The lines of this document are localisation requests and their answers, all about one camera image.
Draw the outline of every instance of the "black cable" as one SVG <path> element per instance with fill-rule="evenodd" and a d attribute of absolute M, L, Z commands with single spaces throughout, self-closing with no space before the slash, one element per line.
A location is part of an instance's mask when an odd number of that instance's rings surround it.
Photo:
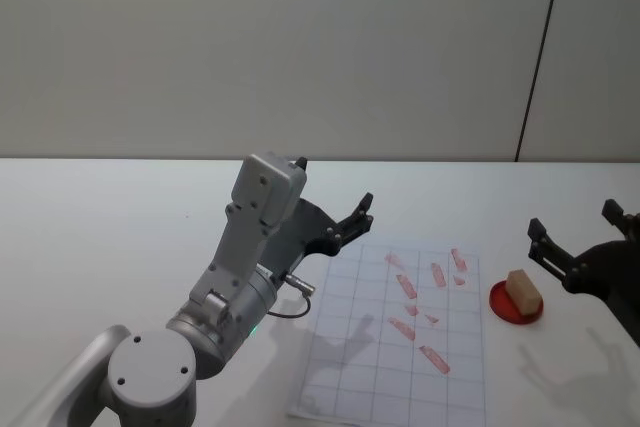
<path fill-rule="evenodd" d="M 302 297 L 304 300 L 307 301 L 307 308 L 305 309 L 304 312 L 301 312 L 299 314 L 280 314 L 278 312 L 267 312 L 267 315 L 271 315 L 273 317 L 278 317 L 280 319 L 299 319 L 300 317 L 304 317 L 305 315 L 307 315 L 309 313 L 309 311 L 311 310 L 311 299 L 307 296 L 303 296 Z"/>
<path fill-rule="evenodd" d="M 522 128 L 520 129 L 520 138 L 518 139 L 518 147 L 516 149 L 515 162 L 520 160 L 520 149 L 522 148 L 522 141 L 524 139 L 524 131 L 527 127 L 527 120 L 529 120 L 529 110 L 531 110 L 531 102 L 533 100 L 533 92 L 538 82 L 538 71 L 540 70 L 540 62 L 542 62 L 542 52 L 544 51 L 544 44 L 547 41 L 547 31 L 549 30 L 549 22 L 551 21 L 551 11 L 553 10 L 553 4 L 555 0 L 549 0 L 549 7 L 547 9 L 547 17 L 544 21 L 544 29 L 542 30 L 542 40 L 540 41 L 540 49 L 538 50 L 538 58 L 536 60 L 536 68 L 533 71 L 533 79 L 531 81 L 531 88 L 529 89 L 529 98 L 527 99 L 527 109 L 524 112 L 524 119 L 522 120 Z"/>

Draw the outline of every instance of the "red plate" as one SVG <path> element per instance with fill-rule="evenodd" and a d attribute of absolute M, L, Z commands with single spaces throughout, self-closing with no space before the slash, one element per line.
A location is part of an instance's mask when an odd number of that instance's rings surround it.
<path fill-rule="evenodd" d="M 493 312 L 502 320 L 506 320 L 512 324 L 524 325 L 538 320 L 542 315 L 544 302 L 540 301 L 540 308 L 535 314 L 522 315 L 518 312 L 516 304 L 513 303 L 509 294 L 507 294 L 507 289 L 505 288 L 506 283 L 507 281 L 503 280 L 491 288 L 491 293 L 489 294 L 489 305 L 491 306 L 491 310 L 493 310 Z"/>

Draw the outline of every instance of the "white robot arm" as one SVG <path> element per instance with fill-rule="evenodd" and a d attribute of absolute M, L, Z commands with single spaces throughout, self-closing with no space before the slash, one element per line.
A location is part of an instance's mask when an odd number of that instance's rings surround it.
<path fill-rule="evenodd" d="M 287 283 L 310 308 L 313 286 L 293 271 L 309 254 L 336 255 L 369 231 L 373 196 L 333 221 L 301 199 L 306 159 L 247 157 L 226 207 L 215 256 L 165 329 L 100 334 L 9 427 L 88 427 L 106 407 L 122 427 L 189 427 L 196 381 L 219 373 L 255 326 L 271 314 Z"/>

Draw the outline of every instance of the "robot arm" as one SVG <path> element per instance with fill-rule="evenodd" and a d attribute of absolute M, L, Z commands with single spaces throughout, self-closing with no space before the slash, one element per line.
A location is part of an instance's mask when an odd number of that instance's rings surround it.
<path fill-rule="evenodd" d="M 293 272 L 306 255 L 336 255 L 369 231 L 373 196 L 335 222 L 301 199 L 306 159 L 252 155 L 226 207 L 213 261 L 166 329 L 131 335 L 114 326 L 76 357 L 10 427 L 87 427 L 104 407 L 123 427 L 189 427 L 196 380 L 219 373 L 287 283 L 307 299 L 313 286 Z"/>
<path fill-rule="evenodd" d="M 557 277 L 567 292 L 591 294 L 607 304 L 640 346 L 640 214 L 625 215 L 609 199 L 602 215 L 625 240 L 596 245 L 573 257 L 551 240 L 538 219 L 531 219 L 529 257 Z"/>

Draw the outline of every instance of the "red marking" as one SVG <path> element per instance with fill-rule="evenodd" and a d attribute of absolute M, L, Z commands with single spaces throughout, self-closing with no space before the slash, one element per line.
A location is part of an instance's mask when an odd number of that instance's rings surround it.
<path fill-rule="evenodd" d="M 433 365 L 435 365 L 436 369 L 438 369 L 440 373 L 448 374 L 451 370 L 449 364 L 447 364 L 444 359 L 440 357 L 438 353 L 431 347 L 423 345 L 422 347 L 420 347 L 420 352 L 422 352 L 424 356 L 429 359 Z"/>
<path fill-rule="evenodd" d="M 406 275 L 396 275 L 396 279 L 398 279 L 398 282 L 400 282 L 402 290 L 404 290 L 404 293 L 407 294 L 407 297 L 409 297 L 410 299 L 415 299 L 418 296 L 416 289 L 413 288 L 413 284 L 409 280 L 409 277 L 407 277 Z"/>
<path fill-rule="evenodd" d="M 409 327 L 407 324 L 405 324 L 401 320 L 396 319 L 395 317 L 389 317 L 389 322 L 391 322 L 391 325 L 398 329 L 400 333 L 407 339 L 411 340 L 412 342 L 416 340 L 416 331 Z"/>
<path fill-rule="evenodd" d="M 433 274 L 433 280 L 436 281 L 438 287 L 446 287 L 447 282 L 444 280 L 444 274 L 442 273 L 442 267 L 439 264 L 431 264 L 431 273 Z"/>
<path fill-rule="evenodd" d="M 453 255 L 453 261 L 456 263 L 458 272 L 467 272 L 469 270 L 464 259 L 460 257 L 460 252 L 458 252 L 458 249 L 451 249 L 451 255 Z"/>
<path fill-rule="evenodd" d="M 398 269 L 400 269 L 400 270 L 402 270 L 404 272 L 404 264 L 400 260 L 400 257 L 398 257 L 393 252 L 391 252 L 390 254 L 385 255 L 384 256 L 384 260 L 386 260 L 387 262 L 389 262 L 389 264 L 393 265 L 394 267 L 397 267 Z"/>
<path fill-rule="evenodd" d="M 411 317 L 418 315 L 418 308 L 415 305 L 405 305 L 404 308 Z"/>

